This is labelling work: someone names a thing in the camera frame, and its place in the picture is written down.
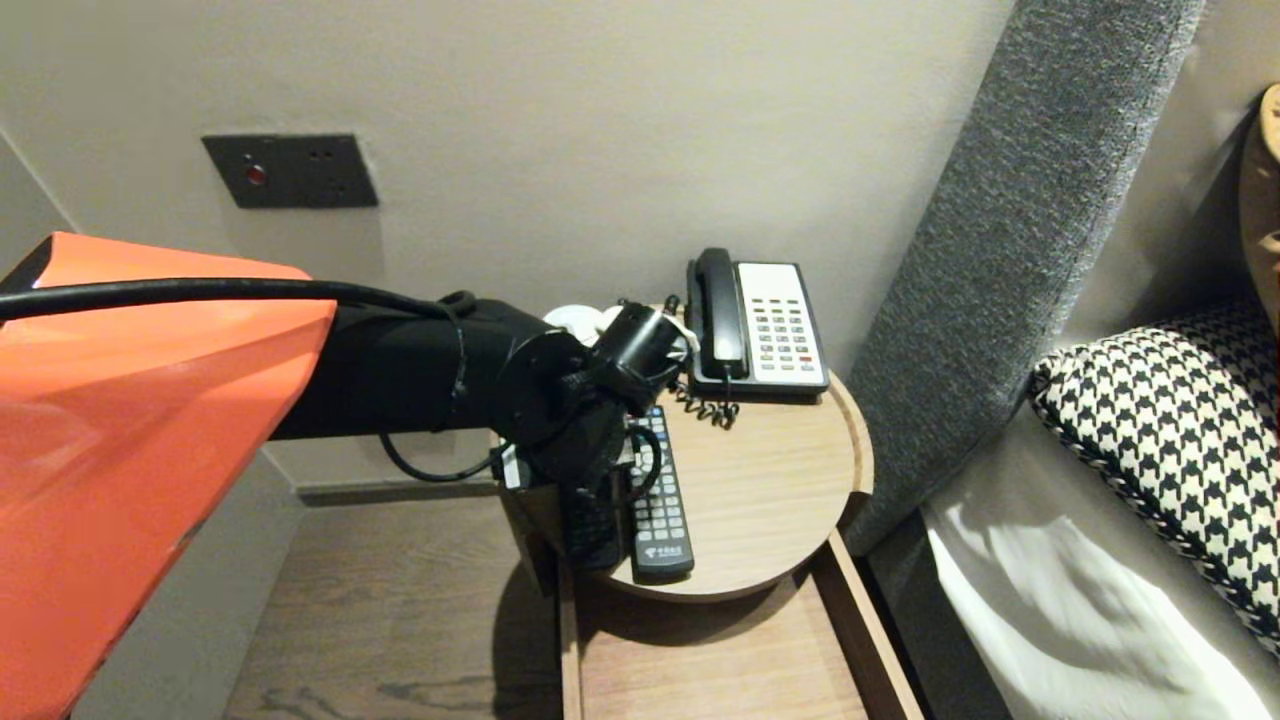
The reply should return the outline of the wooden curved-front drawer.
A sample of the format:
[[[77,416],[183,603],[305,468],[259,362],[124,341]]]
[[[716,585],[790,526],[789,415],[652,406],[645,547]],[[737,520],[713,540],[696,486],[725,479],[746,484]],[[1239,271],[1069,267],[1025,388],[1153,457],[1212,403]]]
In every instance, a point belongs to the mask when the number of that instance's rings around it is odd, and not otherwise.
[[[562,720],[925,720],[838,532],[768,591],[664,603],[559,570]]]

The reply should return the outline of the white round bowl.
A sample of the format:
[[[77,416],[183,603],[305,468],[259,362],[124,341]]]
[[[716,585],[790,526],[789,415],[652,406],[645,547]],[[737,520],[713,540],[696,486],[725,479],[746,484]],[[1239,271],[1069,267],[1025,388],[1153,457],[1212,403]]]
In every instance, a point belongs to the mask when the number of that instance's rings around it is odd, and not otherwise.
[[[570,304],[552,309],[541,319],[554,328],[567,331],[584,345],[594,345],[604,324],[605,314],[596,307]]]

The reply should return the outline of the round wooden side table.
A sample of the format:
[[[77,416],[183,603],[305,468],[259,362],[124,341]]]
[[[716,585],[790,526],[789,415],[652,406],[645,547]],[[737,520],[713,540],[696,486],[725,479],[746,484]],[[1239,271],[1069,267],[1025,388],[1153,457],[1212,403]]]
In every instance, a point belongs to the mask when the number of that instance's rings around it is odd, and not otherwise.
[[[768,589],[820,550],[851,501],[874,488],[867,421],[837,378],[810,404],[742,402],[730,430],[686,411],[671,392],[658,404],[695,565],[676,582],[646,583],[622,559],[588,574],[608,588],[680,603]]]

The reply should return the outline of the grey brown baseboard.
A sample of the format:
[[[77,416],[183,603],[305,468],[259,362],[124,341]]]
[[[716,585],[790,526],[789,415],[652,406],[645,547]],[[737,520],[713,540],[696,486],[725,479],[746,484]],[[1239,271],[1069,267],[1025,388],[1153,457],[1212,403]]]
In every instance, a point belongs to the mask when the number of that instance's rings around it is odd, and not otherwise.
[[[300,486],[297,498],[310,509],[335,509],[379,503],[434,502],[454,498],[484,498],[499,495],[494,480],[426,483],[421,480],[357,482],[333,486]]]

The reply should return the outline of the black telephone handset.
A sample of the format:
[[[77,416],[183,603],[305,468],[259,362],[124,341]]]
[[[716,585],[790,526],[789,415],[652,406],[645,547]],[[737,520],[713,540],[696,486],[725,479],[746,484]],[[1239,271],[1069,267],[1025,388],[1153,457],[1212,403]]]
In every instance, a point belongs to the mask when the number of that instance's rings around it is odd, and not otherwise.
[[[708,377],[742,379],[749,363],[742,305],[733,261],[726,249],[705,249],[694,265],[701,299],[701,370]]]

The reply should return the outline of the black and white desk telephone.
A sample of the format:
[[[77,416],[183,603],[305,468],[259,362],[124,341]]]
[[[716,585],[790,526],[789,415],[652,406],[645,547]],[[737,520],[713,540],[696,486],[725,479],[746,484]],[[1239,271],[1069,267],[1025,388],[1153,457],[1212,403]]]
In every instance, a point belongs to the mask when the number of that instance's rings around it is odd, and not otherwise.
[[[708,377],[701,370],[701,299],[687,265],[685,320],[695,334],[690,382],[709,398],[767,404],[814,404],[829,388],[820,337],[809,293],[795,263],[733,261],[745,327],[749,370],[742,379]]]

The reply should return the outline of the dark grey bed base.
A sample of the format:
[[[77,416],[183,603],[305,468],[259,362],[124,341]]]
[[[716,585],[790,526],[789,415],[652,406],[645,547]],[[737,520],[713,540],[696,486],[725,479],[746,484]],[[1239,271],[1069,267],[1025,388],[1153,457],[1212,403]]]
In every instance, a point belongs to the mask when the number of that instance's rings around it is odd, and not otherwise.
[[[1012,720],[945,593],[922,514],[908,515],[864,564],[925,720]]]

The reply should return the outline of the grey fabric headboard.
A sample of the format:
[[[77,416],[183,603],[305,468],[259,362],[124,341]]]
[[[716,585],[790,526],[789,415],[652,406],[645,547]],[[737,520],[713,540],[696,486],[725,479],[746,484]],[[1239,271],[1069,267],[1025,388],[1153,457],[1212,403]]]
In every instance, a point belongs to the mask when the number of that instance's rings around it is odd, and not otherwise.
[[[1110,237],[1212,0],[1015,0],[849,389],[864,556],[1018,411]]]

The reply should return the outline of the white bedding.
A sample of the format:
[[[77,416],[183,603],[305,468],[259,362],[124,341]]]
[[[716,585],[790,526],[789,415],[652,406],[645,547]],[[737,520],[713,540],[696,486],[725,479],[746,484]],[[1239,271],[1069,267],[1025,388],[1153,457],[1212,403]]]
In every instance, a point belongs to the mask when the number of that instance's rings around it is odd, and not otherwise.
[[[1280,662],[1029,407],[922,515],[1014,720],[1280,720]]]

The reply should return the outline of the black white houndstooth pillow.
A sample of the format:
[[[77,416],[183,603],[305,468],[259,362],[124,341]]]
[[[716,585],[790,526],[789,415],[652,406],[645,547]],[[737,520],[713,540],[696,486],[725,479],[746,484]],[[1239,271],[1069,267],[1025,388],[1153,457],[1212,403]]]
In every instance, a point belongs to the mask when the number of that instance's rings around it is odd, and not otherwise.
[[[1039,359],[1050,433],[1185,559],[1280,665],[1280,370],[1243,300]]]

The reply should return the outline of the beige upholstered headboard panel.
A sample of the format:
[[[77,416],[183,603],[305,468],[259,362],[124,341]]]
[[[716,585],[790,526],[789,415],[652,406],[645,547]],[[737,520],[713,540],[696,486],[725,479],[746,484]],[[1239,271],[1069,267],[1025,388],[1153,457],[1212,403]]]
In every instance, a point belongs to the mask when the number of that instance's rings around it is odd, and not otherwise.
[[[1280,82],[1280,0],[1208,0],[1059,348],[1249,296],[1236,183],[1263,91]]]

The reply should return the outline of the tan brown cushion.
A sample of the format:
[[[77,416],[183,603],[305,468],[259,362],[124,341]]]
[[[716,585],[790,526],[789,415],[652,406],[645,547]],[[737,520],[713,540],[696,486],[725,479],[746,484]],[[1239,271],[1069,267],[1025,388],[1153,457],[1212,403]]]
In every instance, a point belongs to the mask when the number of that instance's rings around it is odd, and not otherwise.
[[[1280,82],[1265,90],[1245,132],[1236,200],[1254,293],[1280,340]]]

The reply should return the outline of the dark wall switch panel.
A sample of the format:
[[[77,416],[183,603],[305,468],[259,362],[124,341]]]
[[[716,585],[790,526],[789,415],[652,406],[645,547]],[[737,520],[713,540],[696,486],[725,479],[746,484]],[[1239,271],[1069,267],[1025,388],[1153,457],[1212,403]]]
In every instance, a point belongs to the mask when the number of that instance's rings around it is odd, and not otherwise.
[[[379,205],[356,135],[206,135],[201,143],[241,209]]]

